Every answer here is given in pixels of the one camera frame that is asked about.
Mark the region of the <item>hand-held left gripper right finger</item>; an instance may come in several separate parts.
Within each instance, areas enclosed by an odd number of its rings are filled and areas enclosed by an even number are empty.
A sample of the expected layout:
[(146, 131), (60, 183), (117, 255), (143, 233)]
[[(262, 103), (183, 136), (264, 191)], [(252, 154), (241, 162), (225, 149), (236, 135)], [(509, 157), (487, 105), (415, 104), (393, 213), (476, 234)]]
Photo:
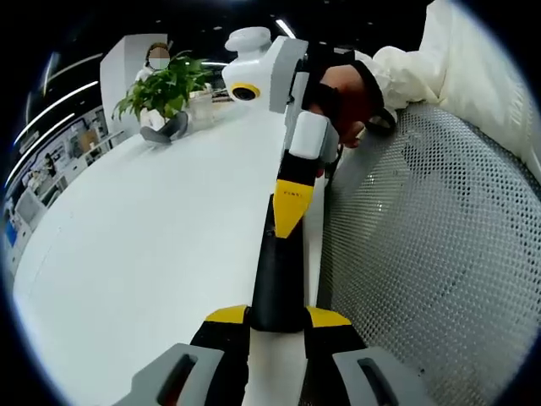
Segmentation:
[(422, 379), (381, 347), (367, 347), (343, 315), (306, 308), (301, 398), (313, 405), (430, 405)]

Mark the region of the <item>person's right hand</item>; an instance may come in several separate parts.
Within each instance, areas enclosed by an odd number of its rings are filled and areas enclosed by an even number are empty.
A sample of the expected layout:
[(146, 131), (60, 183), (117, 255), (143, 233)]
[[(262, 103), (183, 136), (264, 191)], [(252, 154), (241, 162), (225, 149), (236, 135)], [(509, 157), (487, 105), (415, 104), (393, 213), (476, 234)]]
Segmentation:
[(314, 96), (308, 110), (331, 120), (342, 145), (357, 148), (365, 124), (384, 106), (374, 76), (359, 61), (332, 66), (323, 73), (317, 89), (325, 93)]

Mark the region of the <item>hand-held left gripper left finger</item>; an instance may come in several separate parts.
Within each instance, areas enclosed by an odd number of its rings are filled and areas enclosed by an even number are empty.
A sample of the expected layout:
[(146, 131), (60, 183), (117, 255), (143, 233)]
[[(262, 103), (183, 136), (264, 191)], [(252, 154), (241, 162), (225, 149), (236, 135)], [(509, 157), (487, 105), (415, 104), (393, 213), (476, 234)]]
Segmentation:
[(117, 405), (240, 405), (249, 380), (249, 307), (209, 314), (189, 344), (177, 343), (134, 374)]

